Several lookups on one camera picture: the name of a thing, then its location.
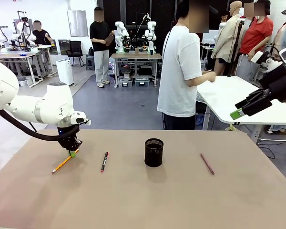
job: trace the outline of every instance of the black marker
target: black marker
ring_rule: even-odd
[[[101,173],[104,172],[105,165],[106,165],[106,161],[107,161],[107,157],[108,157],[108,152],[105,153],[105,157],[104,157],[104,160],[103,160],[103,165],[102,165]]]

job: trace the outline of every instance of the black pants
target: black pants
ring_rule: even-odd
[[[163,114],[165,130],[195,130],[196,116],[181,118]]]

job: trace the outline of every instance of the black t-shirt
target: black t-shirt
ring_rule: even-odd
[[[111,31],[106,22],[95,21],[90,26],[90,39],[95,38],[98,40],[105,40],[109,36],[110,32]],[[108,50],[108,46],[106,44],[92,42],[92,45],[95,52]]]
[[[38,30],[34,30],[33,34],[36,37],[35,44],[51,45],[51,42],[46,38],[46,33],[49,34],[45,30],[41,30],[40,32]]]

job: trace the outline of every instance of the pencil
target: pencil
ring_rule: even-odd
[[[60,169],[64,164],[66,164],[67,161],[69,161],[70,159],[71,159],[71,156],[68,156],[66,160],[64,160],[59,166],[56,167],[56,169],[54,169],[54,170],[52,171],[52,173],[55,173],[55,172],[56,172],[58,169]]]
[[[211,172],[213,175],[215,175],[215,172],[212,170],[210,164],[206,161],[204,155],[201,153],[200,156],[201,156],[202,160],[205,162],[206,166],[209,168],[210,172]]]

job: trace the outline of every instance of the red shirt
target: red shirt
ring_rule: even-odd
[[[263,39],[271,36],[273,30],[273,21],[268,17],[261,23],[257,23],[255,19],[247,32],[245,33],[242,47],[240,49],[241,54],[248,54],[254,47],[256,47]]]

